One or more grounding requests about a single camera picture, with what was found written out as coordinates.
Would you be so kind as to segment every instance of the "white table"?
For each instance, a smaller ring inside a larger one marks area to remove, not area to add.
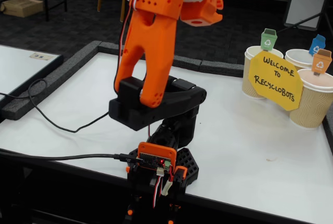
[[[98,53],[40,103],[55,123],[77,129],[108,111],[116,97],[117,59]],[[143,78],[139,61],[134,75]],[[252,100],[242,79],[172,68],[171,76],[207,90],[188,148],[200,171],[186,193],[313,223],[333,223],[333,157],[323,127],[304,130],[278,105]],[[152,125],[152,131],[160,123]],[[106,117],[78,134],[54,128],[37,112],[0,124],[0,148],[29,155],[128,153],[147,139]],[[64,163],[126,178],[125,164],[110,159]]]
[[[31,58],[33,54],[47,55],[50,59]],[[58,66],[62,62],[60,58],[61,55],[0,45],[0,92],[12,94],[18,90],[22,93],[34,80],[44,77],[46,70],[51,71]],[[3,100],[4,96],[0,95],[0,106]]]

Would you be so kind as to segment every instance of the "orange recycling bin icon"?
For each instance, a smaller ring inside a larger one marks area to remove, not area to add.
[[[313,56],[312,71],[324,74],[332,62],[332,52],[320,49]]]

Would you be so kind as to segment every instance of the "disposable coffee cup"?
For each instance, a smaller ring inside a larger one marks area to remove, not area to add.
[[[316,76],[311,69],[298,73],[303,81],[303,94],[299,108],[290,112],[290,119],[302,127],[317,128],[333,103],[333,76]]]
[[[253,99],[264,99],[263,96],[260,96],[255,89],[253,88],[251,82],[249,81],[249,70],[250,70],[250,63],[251,59],[253,59],[257,54],[261,53],[263,50],[260,46],[251,46],[249,47],[245,52],[245,62],[244,62],[244,74],[243,74],[243,86],[242,90],[245,93],[245,95],[253,98]],[[270,53],[275,54],[276,56],[279,56],[283,59],[283,53],[272,49],[269,51]]]
[[[285,59],[292,63],[297,70],[311,68],[313,56],[308,50],[292,49],[286,52]]]

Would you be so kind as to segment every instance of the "yellow sign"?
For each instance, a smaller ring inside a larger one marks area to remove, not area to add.
[[[268,51],[251,59],[249,81],[255,91],[286,111],[299,107],[303,82],[295,66]]]

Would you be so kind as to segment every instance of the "red wire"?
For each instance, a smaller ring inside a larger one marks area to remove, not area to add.
[[[158,188],[160,179],[161,179],[161,177],[159,176],[158,179],[156,180],[156,184],[155,184],[155,190],[154,190],[154,195],[153,195],[153,199],[152,199],[153,208],[155,208],[155,205],[156,205],[157,188]]]
[[[172,165],[170,165],[169,174],[170,174],[170,180],[169,181],[173,181]]]
[[[121,49],[122,49],[122,43],[123,43],[123,36],[124,36],[124,32],[125,32],[125,27],[126,27],[126,23],[127,23],[127,20],[130,16],[130,12],[131,12],[131,8],[132,8],[132,5],[130,4],[130,8],[129,8],[129,11],[127,12],[127,15],[126,15],[126,18],[125,18],[125,22],[124,22],[124,29],[122,29],[122,32],[121,32],[121,35],[120,35],[120,47],[119,47],[119,59],[118,59],[118,67],[120,65],[120,62],[121,62]]]

